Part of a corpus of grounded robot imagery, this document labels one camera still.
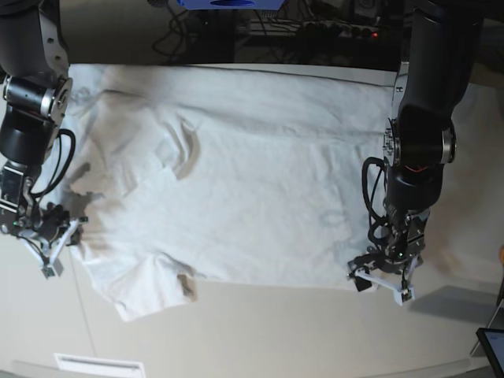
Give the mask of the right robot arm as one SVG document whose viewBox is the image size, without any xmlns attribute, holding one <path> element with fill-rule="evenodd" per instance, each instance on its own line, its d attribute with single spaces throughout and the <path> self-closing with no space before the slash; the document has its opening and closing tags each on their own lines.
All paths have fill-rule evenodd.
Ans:
<svg viewBox="0 0 504 378">
<path fill-rule="evenodd" d="M 1 231 L 38 244 L 47 254 L 70 227 L 61 205 L 43 206 L 43 197 L 62 180 L 68 163 L 41 190 L 35 189 L 61 129 L 72 79 L 68 47 L 61 31 L 58 1 L 1 3 L 2 97 L 6 113 L 1 122 Z"/>
</svg>

